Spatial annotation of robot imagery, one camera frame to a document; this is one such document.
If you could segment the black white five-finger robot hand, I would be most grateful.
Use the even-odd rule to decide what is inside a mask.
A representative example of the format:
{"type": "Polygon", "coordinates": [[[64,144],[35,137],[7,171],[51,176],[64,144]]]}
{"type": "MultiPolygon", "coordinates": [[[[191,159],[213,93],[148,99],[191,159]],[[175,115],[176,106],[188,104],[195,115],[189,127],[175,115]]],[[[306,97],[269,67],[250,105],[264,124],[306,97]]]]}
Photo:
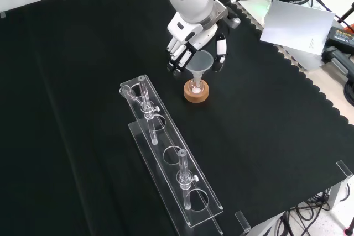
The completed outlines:
{"type": "Polygon", "coordinates": [[[219,23],[205,30],[200,23],[187,23],[179,13],[176,13],[168,24],[168,31],[171,34],[171,41],[166,47],[169,53],[167,68],[175,77],[180,76],[192,57],[212,40],[216,44],[212,70],[221,71],[226,61],[227,41],[220,31],[219,23]]]}

